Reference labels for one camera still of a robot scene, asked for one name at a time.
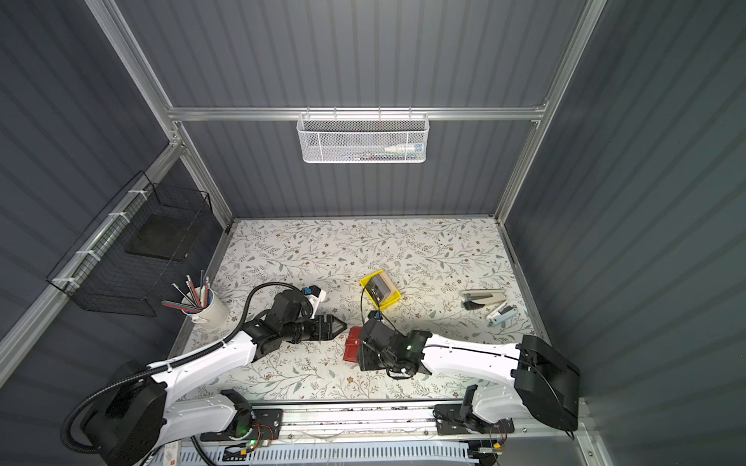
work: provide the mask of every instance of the gray wall panel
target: gray wall panel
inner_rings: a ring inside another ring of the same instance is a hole
[[[153,128],[160,131],[155,122]],[[163,183],[195,189],[179,162]],[[192,276],[207,267],[222,233],[217,220],[209,220],[186,261]],[[167,357],[183,319],[166,308],[157,309],[155,317],[144,317],[86,312],[73,303],[65,306],[0,390],[2,464],[10,460],[25,465],[101,464],[96,455],[64,449],[59,441],[62,420],[121,364]],[[76,438],[83,439],[81,434]],[[35,456],[40,442],[45,445],[44,455]]]
[[[541,104],[581,0],[121,1],[174,105]]]
[[[82,1],[0,1],[0,69],[4,336],[56,261],[167,140]],[[182,163],[163,182],[195,188]],[[220,234],[210,218],[192,270],[207,267]],[[149,318],[66,305],[0,390],[0,463],[101,464],[64,449],[61,421],[123,362],[166,357],[182,320],[170,310]]]
[[[292,122],[187,122],[236,217],[494,211],[530,122],[433,122],[427,160],[303,162]]]
[[[4,335],[166,138],[80,2],[0,2],[0,69]]]
[[[742,462],[745,18],[610,2],[508,218],[617,465]]]

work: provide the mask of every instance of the red box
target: red box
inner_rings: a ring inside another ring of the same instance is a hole
[[[347,362],[357,362],[357,350],[360,347],[360,331],[362,327],[352,327],[345,341],[345,356],[342,358]]]

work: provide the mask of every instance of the white cup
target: white cup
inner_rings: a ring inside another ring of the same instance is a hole
[[[201,290],[201,287],[197,288],[197,295],[199,295]],[[223,325],[228,319],[228,307],[220,301],[220,298],[211,289],[207,290],[207,302],[209,303],[207,307],[196,314],[182,312],[192,319],[194,325],[198,325],[206,330],[213,330]],[[186,298],[182,299],[181,303],[191,304]]]

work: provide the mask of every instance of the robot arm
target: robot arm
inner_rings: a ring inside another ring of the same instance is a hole
[[[177,400],[230,369],[263,358],[284,341],[297,344],[336,338],[347,324],[332,315],[316,315],[325,295],[316,286],[284,290],[275,295],[271,309],[245,322],[232,339],[222,341],[222,347],[201,357],[195,355],[215,343],[145,367],[137,362],[123,365],[111,382],[148,369],[166,366],[167,370],[97,397],[81,421],[83,433],[109,466],[130,466],[160,445],[203,432],[244,438],[256,420],[251,404],[235,391]]]
[[[290,289],[275,296],[271,309],[237,327],[233,338],[221,340],[220,347],[212,343],[148,366],[129,362],[120,367],[108,387],[79,405],[69,422],[66,419],[63,443],[80,453],[98,453],[109,466],[129,466],[160,445],[203,432],[244,439],[256,420],[251,404],[235,391],[177,400],[223,372],[263,358],[284,341],[332,340],[347,328],[332,315],[316,315],[325,293],[315,286],[299,290],[282,283],[259,285],[249,295],[244,315],[253,293],[277,284]],[[537,337],[524,336],[520,345],[477,344],[422,330],[404,335],[369,318],[360,341],[357,361],[362,371],[385,369],[396,379],[452,373],[492,382],[467,389],[457,418],[437,411],[436,418],[448,417],[482,433],[504,419],[532,416],[557,429],[577,429],[580,372]],[[81,429],[90,447],[72,441],[69,431],[75,413],[88,403]]]
[[[577,429],[580,370],[538,337],[525,335],[521,344],[479,344],[423,330],[404,335],[369,318],[360,341],[362,371],[386,369],[397,379],[459,374],[491,382],[468,387],[460,416],[449,418],[470,430],[486,433],[500,420],[513,418]]]

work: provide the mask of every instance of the black cable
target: black cable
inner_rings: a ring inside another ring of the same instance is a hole
[[[262,288],[266,288],[268,286],[285,286],[287,288],[294,289],[302,293],[301,290],[299,290],[295,286],[289,283],[283,283],[283,282],[267,282],[267,283],[262,283],[261,285],[255,286],[254,289],[251,290],[251,292],[248,294],[248,297],[246,298],[246,302],[243,305],[243,312],[241,314],[241,318],[238,320],[238,324],[236,324],[236,327],[231,331],[231,333],[228,334],[228,336],[226,336],[225,338],[221,340],[218,340],[215,344],[212,344],[209,347],[204,348],[202,351],[199,351],[190,356],[174,361],[170,367],[177,368],[189,362],[200,359],[202,356],[206,356],[212,353],[213,351],[218,350],[219,348],[222,348],[224,346],[224,343],[228,343],[230,340],[232,340],[233,337],[236,336],[243,327],[244,321],[246,320],[246,315],[248,314],[248,306],[251,303],[251,299],[253,298],[254,294],[258,292],[259,290],[261,290]],[[92,394],[85,397],[83,401],[81,401],[62,421],[62,426],[60,428],[60,440],[62,441],[62,445],[64,445],[67,449],[72,450],[76,453],[85,453],[88,455],[97,453],[99,447],[94,447],[93,445],[82,444],[76,441],[72,437],[72,432],[71,432],[72,425],[75,422],[75,419],[80,415],[80,413],[82,413],[82,411],[88,405],[93,403],[93,401],[96,398],[102,396],[107,391],[112,390],[117,387],[121,387],[122,385],[126,385],[130,382],[136,382],[136,381],[142,380],[151,375],[165,372],[168,369],[169,369],[169,365],[164,364],[156,368],[151,368],[145,371],[138,372],[137,374],[132,374],[128,377],[125,377],[124,379],[117,380],[116,382],[110,384],[109,386],[100,388],[99,390],[96,390]]]
[[[534,366],[534,365],[531,365],[531,364],[530,364],[530,363],[528,363],[528,362],[525,362],[525,361],[524,361],[523,359],[520,359],[520,358],[514,358],[514,357],[512,357],[512,356],[508,356],[508,355],[506,355],[506,354],[500,354],[500,353],[491,353],[491,352],[489,352],[489,351],[474,350],[474,349],[471,349],[471,348],[459,348],[459,347],[455,347],[455,346],[445,346],[445,345],[443,345],[443,344],[429,344],[429,345],[425,346],[425,347],[424,347],[424,348],[422,348],[422,349],[424,350],[425,348],[433,348],[433,347],[434,347],[434,348],[447,348],[447,349],[449,349],[449,350],[463,350],[463,351],[472,351],[472,352],[474,352],[474,353],[490,354],[490,355],[492,355],[492,356],[502,356],[502,357],[504,357],[504,358],[508,358],[508,359],[513,359],[514,361],[522,362],[522,363],[524,363],[525,365],[527,365],[528,367],[532,368],[532,369],[533,369],[533,370],[534,370],[534,371],[535,371],[535,372],[536,372],[536,373],[537,373],[537,374],[538,374],[538,375],[539,375],[539,376],[540,376],[540,377],[542,378],[542,380],[544,380],[544,382],[545,382],[545,383],[547,384],[547,387],[549,387],[549,389],[550,389],[550,390],[552,390],[552,395],[554,395],[554,399],[555,399],[555,400],[557,400],[557,405],[559,405],[559,408],[560,408],[560,409],[565,409],[564,405],[563,405],[563,404],[562,404],[562,402],[560,401],[560,397],[558,397],[558,396],[557,396],[557,392],[556,392],[556,391],[554,391],[554,387],[552,386],[552,384],[550,384],[550,383],[549,383],[549,380],[547,380],[547,378],[546,378],[546,377],[544,377],[544,374],[542,374],[541,372],[539,372],[539,369],[537,369],[537,368],[536,368],[536,366]],[[572,432],[569,432],[569,431],[567,431],[567,430],[563,430],[563,432],[564,432],[565,434],[567,434],[567,436],[568,436],[568,437],[570,437],[570,438],[572,438],[573,440],[575,440],[575,434],[573,434]]]
[[[363,297],[366,295],[366,287],[363,287],[363,291],[360,293],[360,325],[366,324],[366,317],[363,314]]]
[[[201,446],[201,445],[199,444],[199,442],[197,441],[197,436],[196,436],[196,435],[192,435],[192,437],[191,437],[191,439],[190,439],[190,440],[192,441],[192,445],[194,445],[194,449],[195,449],[195,450],[197,450],[197,454],[199,455],[199,457],[200,457],[200,458],[202,458],[202,461],[204,461],[204,463],[205,463],[205,464],[206,464],[207,466],[218,466],[218,465],[217,465],[217,464],[216,464],[216,463],[215,463],[215,462],[214,462],[213,460],[211,460],[211,459],[210,459],[210,457],[209,457],[209,456],[207,456],[207,454],[206,454],[206,453],[204,452],[204,450],[202,449],[202,446]]]
[[[495,464],[497,466],[500,466],[500,462],[498,461],[498,454],[495,453],[495,444],[492,443],[492,426],[489,427],[489,443],[490,443],[490,447],[492,447],[492,455],[495,456]]]

